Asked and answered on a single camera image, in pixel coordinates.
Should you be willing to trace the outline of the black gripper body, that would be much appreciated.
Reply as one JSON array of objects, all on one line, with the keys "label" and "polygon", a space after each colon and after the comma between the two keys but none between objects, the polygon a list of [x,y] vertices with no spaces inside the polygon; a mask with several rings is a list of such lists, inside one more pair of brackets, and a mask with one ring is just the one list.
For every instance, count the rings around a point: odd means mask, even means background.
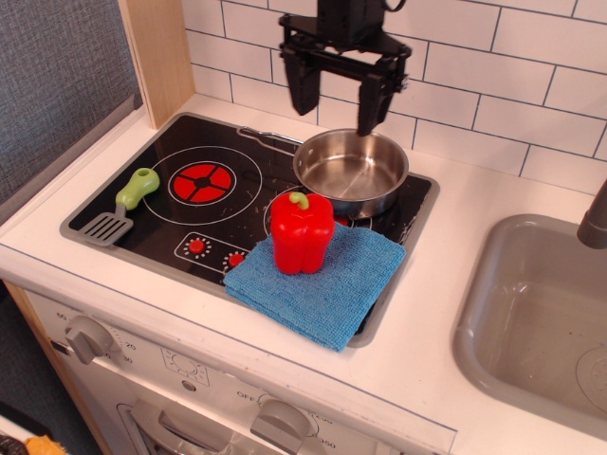
[{"label": "black gripper body", "polygon": [[390,37],[383,25],[387,12],[404,6],[403,1],[319,1],[314,17],[285,14],[279,19],[281,57],[285,49],[308,53],[321,73],[359,81],[376,74],[400,90],[411,49]]}]

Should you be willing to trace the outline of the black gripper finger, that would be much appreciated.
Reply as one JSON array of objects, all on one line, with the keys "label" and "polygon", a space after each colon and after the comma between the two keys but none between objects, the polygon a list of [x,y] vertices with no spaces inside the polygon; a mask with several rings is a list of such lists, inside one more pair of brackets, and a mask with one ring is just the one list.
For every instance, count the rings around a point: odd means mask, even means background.
[{"label": "black gripper finger", "polygon": [[392,97],[393,85],[385,77],[370,74],[359,88],[358,135],[368,136],[385,120]]},{"label": "black gripper finger", "polygon": [[306,115],[319,103],[321,71],[308,53],[285,49],[283,59],[292,105],[300,116]]}]

